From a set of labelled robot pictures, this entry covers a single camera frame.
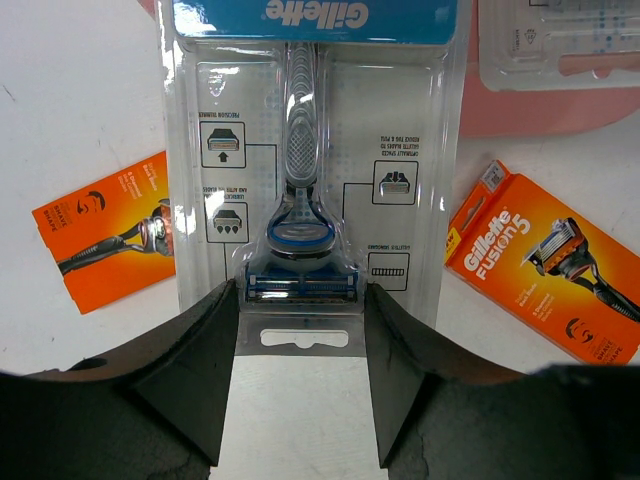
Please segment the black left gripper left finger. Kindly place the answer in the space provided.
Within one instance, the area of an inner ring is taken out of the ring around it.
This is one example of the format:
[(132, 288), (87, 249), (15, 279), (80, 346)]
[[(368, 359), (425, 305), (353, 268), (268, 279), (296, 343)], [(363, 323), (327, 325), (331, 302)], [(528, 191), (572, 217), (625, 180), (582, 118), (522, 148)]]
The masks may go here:
[(1, 377), (5, 479), (205, 479), (239, 325), (234, 282), (68, 370)]

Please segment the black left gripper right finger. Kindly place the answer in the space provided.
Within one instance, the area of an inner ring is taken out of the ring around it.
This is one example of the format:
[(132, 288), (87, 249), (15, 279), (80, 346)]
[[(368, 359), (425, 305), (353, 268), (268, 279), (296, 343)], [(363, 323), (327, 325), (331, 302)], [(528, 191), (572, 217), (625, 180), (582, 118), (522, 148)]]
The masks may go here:
[(380, 466), (392, 479), (635, 479), (639, 370), (523, 374), (411, 316), (381, 286), (364, 305)]

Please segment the white Gillette pack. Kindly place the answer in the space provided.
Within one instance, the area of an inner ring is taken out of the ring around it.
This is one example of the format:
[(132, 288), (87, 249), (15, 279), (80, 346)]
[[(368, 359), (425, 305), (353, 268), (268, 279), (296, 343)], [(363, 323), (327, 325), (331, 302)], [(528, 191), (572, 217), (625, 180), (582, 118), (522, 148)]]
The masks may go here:
[(639, 86), (637, 1), (479, 1), (477, 21), (492, 91)]
[(237, 351), (360, 356), (365, 299), (436, 320), (468, 1), (158, 1), (179, 302)]

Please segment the pink three-tier shelf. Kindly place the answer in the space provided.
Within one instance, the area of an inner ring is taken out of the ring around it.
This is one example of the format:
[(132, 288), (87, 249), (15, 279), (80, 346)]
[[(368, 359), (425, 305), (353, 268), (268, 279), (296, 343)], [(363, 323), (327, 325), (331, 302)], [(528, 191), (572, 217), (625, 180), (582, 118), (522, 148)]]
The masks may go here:
[(478, 7), (472, 3), (459, 135), (464, 138), (582, 133), (639, 110), (639, 89), (489, 90), (479, 71)]

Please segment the orange Gillette Fusion box left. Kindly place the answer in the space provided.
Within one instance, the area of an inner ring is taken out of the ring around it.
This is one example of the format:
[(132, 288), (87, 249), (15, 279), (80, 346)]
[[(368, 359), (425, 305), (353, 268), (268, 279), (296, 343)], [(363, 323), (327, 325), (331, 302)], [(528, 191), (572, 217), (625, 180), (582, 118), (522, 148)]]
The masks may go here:
[(53, 200), (32, 215), (82, 314), (175, 274), (164, 152)]

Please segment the orange Gillette box centre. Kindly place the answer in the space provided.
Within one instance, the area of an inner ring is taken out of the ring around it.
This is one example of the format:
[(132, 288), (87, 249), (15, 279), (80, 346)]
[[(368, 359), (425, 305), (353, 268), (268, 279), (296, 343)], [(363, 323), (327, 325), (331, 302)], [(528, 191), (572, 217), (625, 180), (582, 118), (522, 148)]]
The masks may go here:
[(638, 255), (499, 160), (451, 219), (445, 266), (578, 360), (639, 350)]

